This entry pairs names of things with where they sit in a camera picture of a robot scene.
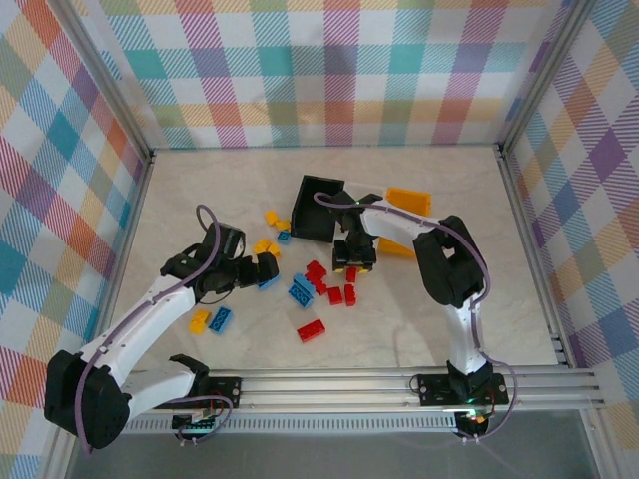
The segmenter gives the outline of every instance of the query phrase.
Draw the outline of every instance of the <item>red lego brick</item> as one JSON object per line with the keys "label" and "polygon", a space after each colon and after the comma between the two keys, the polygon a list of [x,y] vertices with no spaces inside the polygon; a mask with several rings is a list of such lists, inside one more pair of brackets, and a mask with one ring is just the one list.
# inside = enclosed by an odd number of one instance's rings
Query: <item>red lego brick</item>
{"label": "red lego brick", "polygon": [[326,294],[326,290],[328,289],[328,286],[326,286],[326,283],[323,282],[321,279],[315,284],[315,287],[316,287],[316,292],[320,296],[324,296]]}
{"label": "red lego brick", "polygon": [[298,334],[300,335],[300,339],[302,342],[307,342],[313,339],[314,337],[319,336],[320,334],[324,334],[326,332],[326,328],[323,327],[323,323],[321,319],[316,319],[313,322],[310,322],[306,326],[302,326],[298,329]]}
{"label": "red lego brick", "polygon": [[322,279],[324,276],[326,276],[325,267],[319,264],[316,260],[311,261],[307,265],[307,271],[310,274],[313,274],[314,276],[316,276],[318,279]]}
{"label": "red lego brick", "polygon": [[355,296],[355,286],[347,284],[343,287],[343,295],[346,298],[346,306],[355,306],[357,297]]}
{"label": "red lego brick", "polygon": [[355,282],[357,280],[357,268],[351,266],[346,270],[346,281]]}
{"label": "red lego brick", "polygon": [[313,286],[316,287],[317,294],[323,296],[326,293],[326,284],[311,271],[307,272],[304,277],[308,279]]}
{"label": "red lego brick", "polygon": [[331,306],[336,306],[343,303],[343,297],[341,296],[341,289],[339,286],[330,287],[328,290],[328,301]]}

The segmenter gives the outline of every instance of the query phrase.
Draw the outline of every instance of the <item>plaid fabric backdrop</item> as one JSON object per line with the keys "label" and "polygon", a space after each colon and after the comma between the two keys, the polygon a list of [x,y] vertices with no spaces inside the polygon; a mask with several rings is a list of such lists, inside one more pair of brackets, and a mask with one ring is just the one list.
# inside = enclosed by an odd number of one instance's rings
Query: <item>plaid fabric backdrop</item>
{"label": "plaid fabric backdrop", "polygon": [[46,364],[93,332],[142,162],[44,0],[0,15],[0,477],[35,475]]}
{"label": "plaid fabric backdrop", "polygon": [[579,365],[639,477],[639,0],[599,0],[515,149]]}
{"label": "plaid fabric backdrop", "polygon": [[74,3],[154,146],[238,148],[494,143],[571,0]]}

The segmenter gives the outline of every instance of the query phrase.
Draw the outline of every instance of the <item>black container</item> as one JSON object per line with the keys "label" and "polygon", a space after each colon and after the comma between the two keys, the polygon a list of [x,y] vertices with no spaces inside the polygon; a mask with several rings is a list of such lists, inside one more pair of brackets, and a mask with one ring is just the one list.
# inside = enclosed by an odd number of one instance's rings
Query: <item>black container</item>
{"label": "black container", "polygon": [[335,233],[335,217],[327,207],[317,203],[313,196],[317,192],[336,195],[343,190],[343,183],[342,180],[304,175],[296,205],[291,214],[292,237],[332,242]]}

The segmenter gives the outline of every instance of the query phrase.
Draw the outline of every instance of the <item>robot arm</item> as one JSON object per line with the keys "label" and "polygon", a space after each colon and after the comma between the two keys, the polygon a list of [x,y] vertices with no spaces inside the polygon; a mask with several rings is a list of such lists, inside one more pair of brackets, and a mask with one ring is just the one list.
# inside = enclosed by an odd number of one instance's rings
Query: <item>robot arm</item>
{"label": "robot arm", "polygon": [[[56,353],[47,366],[46,419],[78,435],[75,395],[87,368],[81,414],[87,443],[98,449],[110,444],[138,414],[172,399],[201,395],[208,386],[209,369],[188,356],[173,356],[161,369],[131,371],[158,337],[208,292],[260,284],[279,274],[276,259],[268,252],[258,255],[257,264],[250,256],[243,257],[244,233],[240,230],[220,225],[220,235],[218,253],[197,277],[154,300],[209,259],[215,240],[213,227],[208,228],[202,243],[167,261],[147,293],[123,316],[126,323],[124,319],[119,321],[76,354],[64,350]],[[114,331],[117,334],[106,343]]]}
{"label": "robot arm", "polygon": [[477,250],[464,222],[455,216],[445,220],[420,217],[421,221],[417,222],[414,220],[417,215],[398,209],[373,194],[358,202],[347,192],[339,192],[327,202],[318,197],[316,200],[331,210],[342,230],[347,232],[346,239],[337,239],[333,244],[333,269],[349,265],[372,269],[376,263],[373,241],[377,237],[393,240],[415,252],[423,285],[443,306],[446,315],[450,333],[446,387],[454,391],[459,403],[474,400],[494,374],[492,364],[479,351],[473,334],[474,309],[476,332],[481,343],[481,321],[475,301],[484,292],[485,284],[482,268],[467,248],[470,245]]}
{"label": "robot arm", "polygon": [[[386,200],[375,202],[380,207],[394,208]],[[425,218],[430,223],[437,223],[438,220]],[[445,254],[436,255],[437,251],[441,251],[441,246],[432,241],[432,234],[435,232],[434,227],[420,225],[417,222],[398,215],[389,215],[383,210],[366,209],[361,214],[361,223],[363,229],[373,237],[384,237],[401,244],[408,249],[412,249],[417,254],[419,267],[424,281],[424,286],[430,294],[444,306],[448,331],[450,333],[450,364],[460,371],[462,374],[472,374],[486,364],[486,360],[479,354],[474,346],[470,318],[470,304],[478,296],[478,293],[459,302],[462,297],[455,297],[455,288],[442,277],[438,277],[438,266],[440,269],[445,268],[447,258]],[[483,342],[481,336],[481,321],[479,311],[476,312],[477,327],[480,334],[479,339]]]}

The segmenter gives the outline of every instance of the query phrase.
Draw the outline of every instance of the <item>marble-pattern surface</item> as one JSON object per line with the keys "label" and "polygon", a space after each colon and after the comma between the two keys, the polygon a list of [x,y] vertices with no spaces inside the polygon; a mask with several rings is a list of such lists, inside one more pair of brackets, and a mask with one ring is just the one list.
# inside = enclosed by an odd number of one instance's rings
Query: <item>marble-pattern surface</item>
{"label": "marble-pattern surface", "polygon": [[[301,149],[160,152],[127,264],[116,314],[146,290],[167,258],[203,237],[195,217],[209,205],[221,222],[247,233],[248,247],[275,240],[264,211],[291,213],[304,174],[432,193],[431,215],[464,219],[493,280],[482,307],[487,350],[512,364],[556,363],[501,175],[488,147]],[[356,307],[330,306],[326,297],[302,310],[287,290],[295,272],[318,259],[330,264],[330,245],[293,239],[282,246],[281,280],[266,291],[236,290],[220,305],[234,318],[223,335],[188,332],[177,320],[143,356],[155,367],[176,353],[212,368],[443,365],[448,333],[443,310],[426,293],[415,260],[379,256],[374,272],[356,284]],[[343,285],[329,274],[329,285]],[[321,318],[326,333],[302,344],[296,329]]]}

